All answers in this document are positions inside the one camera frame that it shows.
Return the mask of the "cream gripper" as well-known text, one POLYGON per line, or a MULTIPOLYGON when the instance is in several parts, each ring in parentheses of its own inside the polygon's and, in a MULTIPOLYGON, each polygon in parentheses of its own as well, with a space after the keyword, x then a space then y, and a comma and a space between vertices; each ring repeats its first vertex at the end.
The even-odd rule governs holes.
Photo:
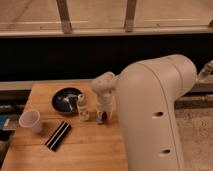
POLYGON ((102 111, 107 112, 108 118, 112 117, 113 111, 111 109, 116 81, 117 76, 110 71, 92 81, 91 90, 96 94, 97 118, 102 117, 102 111))

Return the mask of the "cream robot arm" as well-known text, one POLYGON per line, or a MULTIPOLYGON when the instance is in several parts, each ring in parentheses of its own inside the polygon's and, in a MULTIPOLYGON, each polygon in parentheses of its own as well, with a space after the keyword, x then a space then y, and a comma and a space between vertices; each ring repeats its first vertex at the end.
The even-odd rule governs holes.
POLYGON ((129 171, 185 171, 174 103, 192 89, 196 76, 194 63, 174 54, 92 81, 97 110, 116 108, 129 171))

